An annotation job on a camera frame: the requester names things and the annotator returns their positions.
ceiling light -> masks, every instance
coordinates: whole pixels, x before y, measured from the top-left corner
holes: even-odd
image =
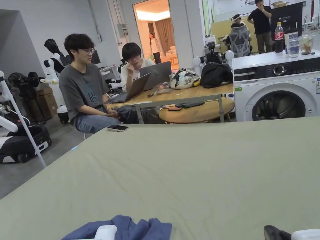
[[[147,20],[156,22],[162,19],[166,19],[170,17],[170,11],[164,11],[159,13],[153,13],[153,12],[143,12],[143,11],[137,11],[137,17],[138,20]]]

gray mesh chair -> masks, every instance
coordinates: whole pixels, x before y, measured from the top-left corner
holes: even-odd
[[[249,42],[250,30],[246,25],[232,28],[229,35],[231,51],[234,52],[235,58],[248,56],[250,53]]]

bottle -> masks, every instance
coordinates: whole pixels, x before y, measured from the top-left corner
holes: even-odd
[[[281,22],[277,23],[277,28],[275,30],[275,51],[282,52],[283,51],[283,27],[281,26]]]

man's left hand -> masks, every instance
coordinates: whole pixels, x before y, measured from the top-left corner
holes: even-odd
[[[118,112],[116,110],[113,110],[113,109],[108,109],[108,113],[109,114],[116,114],[117,116],[119,116]]]

round wooden stool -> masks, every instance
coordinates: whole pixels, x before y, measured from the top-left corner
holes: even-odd
[[[222,109],[224,114],[227,114],[229,121],[229,112],[235,107],[235,102],[228,98],[222,98]],[[192,108],[184,108],[180,111],[168,111],[168,109],[162,109],[159,113],[159,117],[168,123],[175,124],[188,124],[188,123],[201,123],[217,119],[219,114],[219,102],[209,101],[201,106]]]

